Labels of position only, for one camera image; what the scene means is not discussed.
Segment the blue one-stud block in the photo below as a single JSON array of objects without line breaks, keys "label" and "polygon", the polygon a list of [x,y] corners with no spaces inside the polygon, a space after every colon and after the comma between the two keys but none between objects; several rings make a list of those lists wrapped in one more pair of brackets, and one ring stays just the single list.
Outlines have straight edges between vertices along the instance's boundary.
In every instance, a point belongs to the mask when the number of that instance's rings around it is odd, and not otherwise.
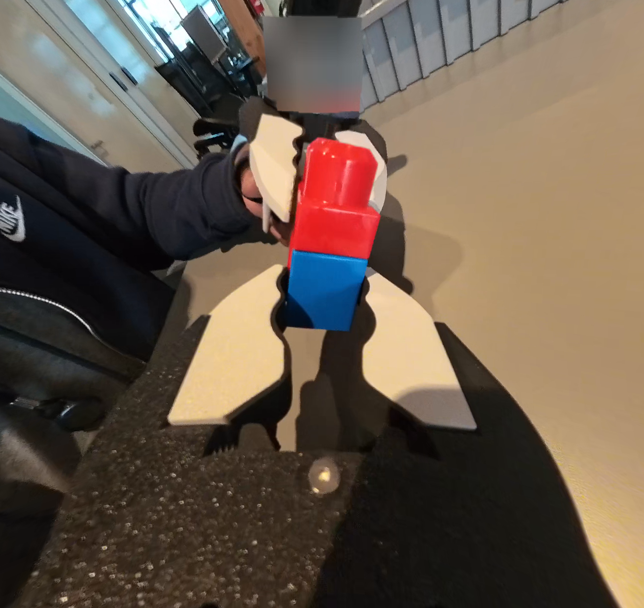
[{"label": "blue one-stud block", "polygon": [[350,330],[365,279],[366,258],[294,250],[288,274],[288,327]]}]

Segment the person's dark jacket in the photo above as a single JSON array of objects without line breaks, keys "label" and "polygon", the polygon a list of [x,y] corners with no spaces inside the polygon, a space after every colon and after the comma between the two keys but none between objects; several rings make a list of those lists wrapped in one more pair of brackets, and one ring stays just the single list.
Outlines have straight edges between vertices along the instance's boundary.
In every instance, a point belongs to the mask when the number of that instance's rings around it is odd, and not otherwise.
[{"label": "person's dark jacket", "polygon": [[1,290],[70,315],[104,345],[147,361],[173,299],[173,262],[138,227],[139,175],[1,119]]}]

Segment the red one-stud block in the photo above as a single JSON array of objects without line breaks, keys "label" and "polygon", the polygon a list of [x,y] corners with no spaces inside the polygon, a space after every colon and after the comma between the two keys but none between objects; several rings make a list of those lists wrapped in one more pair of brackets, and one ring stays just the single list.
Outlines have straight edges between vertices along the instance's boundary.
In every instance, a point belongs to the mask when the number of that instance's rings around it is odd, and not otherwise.
[{"label": "red one-stud block", "polygon": [[305,153],[295,193],[294,251],[368,259],[380,214],[370,205],[378,161],[366,147],[318,137]]}]

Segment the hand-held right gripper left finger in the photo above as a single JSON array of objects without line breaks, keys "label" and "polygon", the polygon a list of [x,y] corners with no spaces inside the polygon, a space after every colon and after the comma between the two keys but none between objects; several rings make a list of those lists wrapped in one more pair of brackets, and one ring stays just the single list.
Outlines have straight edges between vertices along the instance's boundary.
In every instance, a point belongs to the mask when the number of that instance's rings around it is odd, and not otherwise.
[{"label": "hand-held right gripper left finger", "polygon": [[210,312],[167,415],[171,426],[227,424],[282,380],[286,348],[275,313],[283,272],[270,266]]}]

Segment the person's left forearm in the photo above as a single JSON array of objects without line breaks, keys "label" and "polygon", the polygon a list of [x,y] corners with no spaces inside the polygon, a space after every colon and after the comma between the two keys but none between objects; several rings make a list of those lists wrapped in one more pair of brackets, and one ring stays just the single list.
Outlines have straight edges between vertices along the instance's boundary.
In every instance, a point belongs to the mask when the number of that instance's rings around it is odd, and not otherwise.
[{"label": "person's left forearm", "polygon": [[185,260],[246,232],[257,203],[243,193],[247,148],[209,155],[194,169],[124,173],[112,186],[104,217],[127,242],[167,260]]}]

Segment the dark office chair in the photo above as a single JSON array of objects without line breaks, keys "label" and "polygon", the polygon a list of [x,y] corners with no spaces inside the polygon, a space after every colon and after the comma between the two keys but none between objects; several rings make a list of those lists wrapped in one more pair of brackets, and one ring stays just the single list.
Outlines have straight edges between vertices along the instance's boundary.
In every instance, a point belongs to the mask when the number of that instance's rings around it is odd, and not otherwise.
[{"label": "dark office chair", "polygon": [[71,325],[1,324],[1,478],[45,486],[71,475],[146,362]]}]

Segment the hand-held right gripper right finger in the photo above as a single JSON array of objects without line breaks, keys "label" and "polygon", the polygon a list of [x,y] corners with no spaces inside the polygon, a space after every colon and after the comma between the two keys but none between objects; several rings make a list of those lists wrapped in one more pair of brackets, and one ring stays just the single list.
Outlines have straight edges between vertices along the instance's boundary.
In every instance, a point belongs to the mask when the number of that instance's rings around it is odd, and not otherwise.
[{"label": "hand-held right gripper right finger", "polygon": [[375,329],[362,350],[366,382],[429,427],[472,432],[469,404],[432,316],[411,295],[366,269]]}]

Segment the black office chair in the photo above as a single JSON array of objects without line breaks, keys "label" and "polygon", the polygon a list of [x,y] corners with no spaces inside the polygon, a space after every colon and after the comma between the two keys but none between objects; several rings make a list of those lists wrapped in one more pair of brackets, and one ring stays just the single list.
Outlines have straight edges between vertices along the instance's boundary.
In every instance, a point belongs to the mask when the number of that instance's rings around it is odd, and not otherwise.
[{"label": "black office chair", "polygon": [[193,124],[193,134],[197,160],[200,161],[214,147],[227,153],[239,134],[238,119],[201,117]]}]

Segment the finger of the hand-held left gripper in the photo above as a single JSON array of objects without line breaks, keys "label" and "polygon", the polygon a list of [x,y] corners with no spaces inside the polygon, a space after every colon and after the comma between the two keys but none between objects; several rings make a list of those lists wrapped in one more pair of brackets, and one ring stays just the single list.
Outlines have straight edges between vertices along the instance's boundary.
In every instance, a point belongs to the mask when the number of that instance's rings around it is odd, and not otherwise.
[{"label": "finger of the hand-held left gripper", "polygon": [[342,130],[334,134],[334,138],[345,144],[358,146],[369,150],[377,163],[375,179],[371,189],[368,205],[379,214],[382,211],[387,192],[388,169],[387,162],[371,142],[370,138],[363,132],[353,130]]},{"label": "finger of the hand-held left gripper", "polygon": [[289,223],[298,164],[298,143],[304,130],[281,116],[263,114],[249,147],[249,162],[262,196],[262,222],[274,216]]}]

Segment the blue plastic bin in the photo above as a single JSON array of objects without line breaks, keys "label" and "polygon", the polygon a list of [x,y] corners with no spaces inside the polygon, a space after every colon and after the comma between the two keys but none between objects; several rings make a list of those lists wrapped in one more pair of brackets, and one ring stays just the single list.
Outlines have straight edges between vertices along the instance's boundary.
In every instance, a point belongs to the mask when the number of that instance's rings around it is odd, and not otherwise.
[{"label": "blue plastic bin", "polygon": [[360,110],[567,0],[362,0]]}]

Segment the person's left hand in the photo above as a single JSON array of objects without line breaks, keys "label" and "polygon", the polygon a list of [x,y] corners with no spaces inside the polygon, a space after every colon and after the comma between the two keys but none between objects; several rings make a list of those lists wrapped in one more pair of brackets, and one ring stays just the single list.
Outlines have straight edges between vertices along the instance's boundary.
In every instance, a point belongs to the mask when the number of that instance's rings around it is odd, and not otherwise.
[{"label": "person's left hand", "polygon": [[268,210],[265,210],[263,197],[255,182],[250,162],[248,160],[241,161],[237,169],[239,170],[241,196],[247,210],[260,219],[262,228],[266,229],[265,232],[269,232],[278,242],[288,246],[292,226],[274,214],[269,215]]}]

